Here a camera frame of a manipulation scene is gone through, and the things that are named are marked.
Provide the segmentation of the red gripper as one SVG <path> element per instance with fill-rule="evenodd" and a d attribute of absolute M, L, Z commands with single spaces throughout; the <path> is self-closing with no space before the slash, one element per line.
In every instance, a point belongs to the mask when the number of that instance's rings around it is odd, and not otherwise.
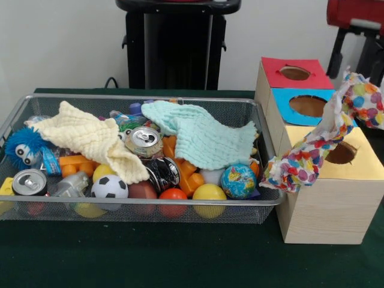
<path fill-rule="evenodd" d="M 341 52 L 346 30 L 351 26 L 383 30 L 383 1 L 329 0 L 326 8 L 326 21 L 339 27 L 329 60 L 326 75 L 337 78 L 343 55 Z M 380 45 L 376 38 L 366 38 L 358 61 L 358 73 L 368 77 L 377 61 Z"/>

